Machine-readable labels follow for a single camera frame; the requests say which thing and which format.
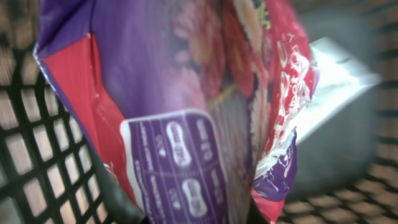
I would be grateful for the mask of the purple Carefree pad pack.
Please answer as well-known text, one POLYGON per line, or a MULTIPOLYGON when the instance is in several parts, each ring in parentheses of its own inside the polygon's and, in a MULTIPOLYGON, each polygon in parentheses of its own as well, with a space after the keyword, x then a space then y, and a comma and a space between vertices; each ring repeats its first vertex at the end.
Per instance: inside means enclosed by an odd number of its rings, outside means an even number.
POLYGON ((275 223, 318 81, 288 0, 47 0, 35 58, 149 223, 275 223))

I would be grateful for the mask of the white conditioner tube gold cap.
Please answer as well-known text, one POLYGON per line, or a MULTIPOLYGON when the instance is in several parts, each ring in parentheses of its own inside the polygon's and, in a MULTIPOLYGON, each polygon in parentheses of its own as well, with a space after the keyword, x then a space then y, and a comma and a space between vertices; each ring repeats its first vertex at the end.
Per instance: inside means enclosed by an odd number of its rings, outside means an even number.
POLYGON ((320 78, 312 102, 294 119, 298 145, 381 81, 378 73, 329 37, 313 41, 310 47, 320 78))

